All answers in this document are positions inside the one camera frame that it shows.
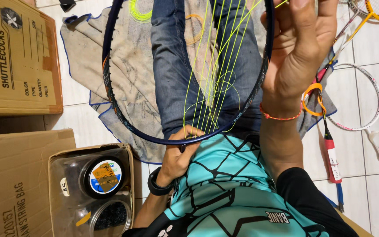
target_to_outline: thigh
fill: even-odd
[[[166,139],[184,123],[192,124],[204,99],[192,73],[184,30],[184,0],[155,0],[151,29],[153,73]]]
[[[218,121],[221,125],[229,123],[230,118],[243,106],[261,68],[254,22],[249,15],[246,16],[248,11],[244,0],[240,2],[218,0],[216,2],[214,19],[218,28],[216,43],[219,45],[219,83],[215,102],[218,109],[220,108]],[[260,89],[248,110],[235,123],[231,134],[259,131],[261,99],[262,90]]]

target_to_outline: white sticker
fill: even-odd
[[[102,164],[105,164],[105,163],[109,163],[109,166],[110,168],[112,169],[113,171],[113,174],[116,176],[116,178],[118,179],[118,183],[113,186],[109,191],[107,192],[104,192],[102,190],[102,188],[100,187],[99,185],[99,182],[97,181],[96,177],[94,176],[93,174],[93,171],[96,170],[97,168],[99,168]],[[110,193],[111,191],[113,191],[116,187],[118,187],[119,183],[121,182],[121,178],[122,178],[122,170],[121,170],[121,167],[118,165],[118,163],[112,161],[112,160],[104,160],[102,162],[99,162],[91,171],[90,173],[90,186],[91,188],[97,192],[98,194],[107,194],[107,193]]]
[[[333,172],[334,180],[341,180],[341,175],[339,171],[339,163],[337,163],[336,159],[336,149],[330,149],[327,150],[329,152],[329,159],[330,159],[330,166],[331,166],[331,171]]]
[[[61,179],[61,189],[64,196],[68,197],[70,192],[68,191],[68,185],[66,184],[66,178]]]

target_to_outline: black wristwatch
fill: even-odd
[[[166,187],[161,187],[156,184],[157,175],[159,174],[160,169],[161,167],[153,171],[149,176],[149,180],[147,181],[147,185],[149,186],[150,192],[155,196],[167,195],[173,188],[172,183],[170,183]]]

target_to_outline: hand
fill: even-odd
[[[274,0],[278,5],[282,0]],[[328,54],[337,30],[338,0],[291,0],[275,10],[275,38],[263,89],[263,108],[271,116],[293,117],[300,97]],[[266,25],[266,14],[261,16]]]
[[[188,137],[201,136],[204,132],[200,129],[186,125],[177,133],[169,137],[170,140],[181,140]],[[190,159],[195,153],[200,143],[192,143],[187,145],[185,151],[181,153],[180,146],[168,145],[166,146],[165,156],[163,157],[162,168],[157,175],[156,184],[161,187],[166,187],[174,179],[181,177],[185,174],[190,164]]]

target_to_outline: jeans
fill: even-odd
[[[210,4],[213,9],[214,0],[210,0]],[[222,44],[224,46],[218,57],[218,71],[222,72],[218,75],[218,77],[220,76],[218,88],[220,90],[223,84],[223,91],[228,83],[233,83],[235,89],[229,89],[226,93],[215,93],[213,103],[218,108],[221,105],[220,113],[217,109],[212,116],[208,116],[208,110],[207,115],[204,115],[205,103],[203,110],[200,110],[204,96],[202,92],[199,93],[200,86],[194,74],[191,74],[192,68],[184,38],[184,0],[154,1],[151,29],[153,71],[156,85],[156,103],[159,108],[165,139],[183,127],[185,99],[187,101],[186,109],[188,109],[185,114],[185,124],[198,127],[208,133],[209,127],[206,127],[206,122],[203,126],[201,126],[201,122],[197,124],[199,116],[201,116],[200,121],[203,119],[209,121],[208,126],[210,126],[212,118],[215,121],[217,119],[218,127],[224,126],[230,122],[232,116],[237,113],[239,107],[243,106],[251,93],[259,75],[261,57],[254,35],[253,20],[250,17],[246,17],[240,24],[239,30],[231,36],[232,27],[236,29],[243,11],[244,15],[248,12],[248,9],[244,10],[244,0],[240,2],[239,6],[238,4],[238,0],[217,0],[213,12],[214,26],[217,28],[216,43],[219,49],[222,48]],[[237,57],[236,51],[239,48],[242,35],[244,35],[243,43]],[[233,73],[225,73],[232,68]],[[236,121],[230,131],[224,133],[243,140],[246,140],[250,134],[258,134],[261,125],[261,112],[259,110],[261,99],[262,90],[259,90],[248,110]],[[188,108],[197,101],[197,106]]]

